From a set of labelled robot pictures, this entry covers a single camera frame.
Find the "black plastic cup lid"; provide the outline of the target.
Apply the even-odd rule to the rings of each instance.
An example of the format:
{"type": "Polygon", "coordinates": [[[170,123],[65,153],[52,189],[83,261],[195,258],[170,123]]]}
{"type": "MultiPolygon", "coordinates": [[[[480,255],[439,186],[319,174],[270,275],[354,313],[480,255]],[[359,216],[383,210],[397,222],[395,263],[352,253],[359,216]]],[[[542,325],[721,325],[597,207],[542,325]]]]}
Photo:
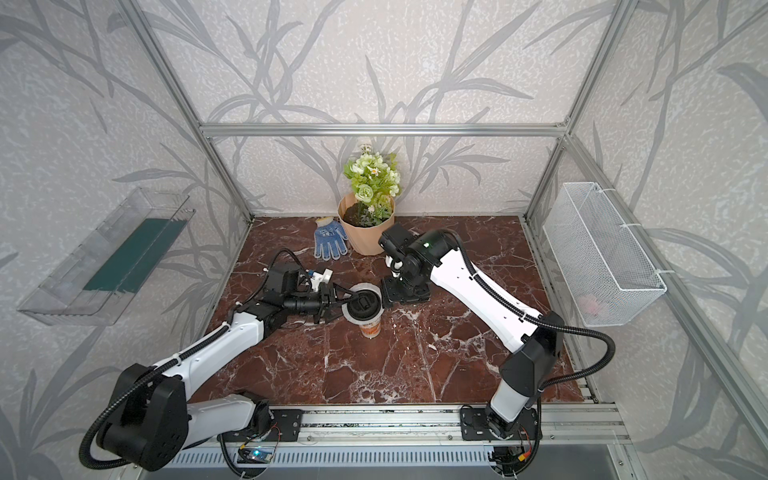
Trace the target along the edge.
{"type": "Polygon", "coordinates": [[[356,321],[370,320],[378,315],[381,308],[379,295],[373,290],[360,290],[353,299],[357,299],[360,304],[360,310],[355,314],[349,313],[349,316],[356,321]]]}

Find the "printed paper milk tea cup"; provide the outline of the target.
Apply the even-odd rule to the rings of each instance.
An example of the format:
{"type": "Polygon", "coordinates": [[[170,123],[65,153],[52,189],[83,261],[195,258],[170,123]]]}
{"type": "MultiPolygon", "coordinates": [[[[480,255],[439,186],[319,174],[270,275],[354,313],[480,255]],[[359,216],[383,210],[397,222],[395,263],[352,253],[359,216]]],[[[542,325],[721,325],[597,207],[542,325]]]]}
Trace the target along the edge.
{"type": "Polygon", "coordinates": [[[359,329],[365,338],[376,338],[381,331],[381,316],[377,315],[370,320],[361,321],[359,329]]]}

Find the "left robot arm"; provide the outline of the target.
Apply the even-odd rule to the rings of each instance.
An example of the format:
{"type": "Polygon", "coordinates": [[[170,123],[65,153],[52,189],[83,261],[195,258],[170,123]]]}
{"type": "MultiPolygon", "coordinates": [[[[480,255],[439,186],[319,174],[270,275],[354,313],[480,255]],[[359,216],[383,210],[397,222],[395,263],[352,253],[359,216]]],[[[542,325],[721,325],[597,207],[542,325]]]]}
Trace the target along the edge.
{"type": "Polygon", "coordinates": [[[236,305],[231,319],[186,349],[150,366],[134,364],[115,384],[109,405],[86,430],[78,450],[91,470],[167,465],[181,450],[257,422],[251,394],[191,403],[193,394],[235,357],[278,330],[291,315],[368,306],[361,293],[335,283],[306,292],[266,294],[236,305]]]}

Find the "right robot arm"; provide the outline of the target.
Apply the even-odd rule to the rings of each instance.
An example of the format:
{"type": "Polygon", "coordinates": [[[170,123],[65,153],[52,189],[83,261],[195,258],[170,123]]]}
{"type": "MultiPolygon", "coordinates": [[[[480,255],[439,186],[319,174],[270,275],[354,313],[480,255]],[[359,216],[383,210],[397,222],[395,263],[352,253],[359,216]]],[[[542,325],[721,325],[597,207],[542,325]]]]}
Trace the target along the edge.
{"type": "Polygon", "coordinates": [[[504,290],[471,261],[458,234],[434,229],[415,235],[396,224],[380,236],[391,275],[382,280],[382,303],[423,303],[433,285],[460,300],[494,332],[510,352],[500,369],[501,381],[486,406],[489,428],[500,439],[512,435],[520,417],[551,386],[590,376],[605,368],[616,353],[607,334],[571,327],[554,311],[543,314],[504,290]],[[597,339],[606,346],[594,364],[549,378],[564,335],[597,339]]]}

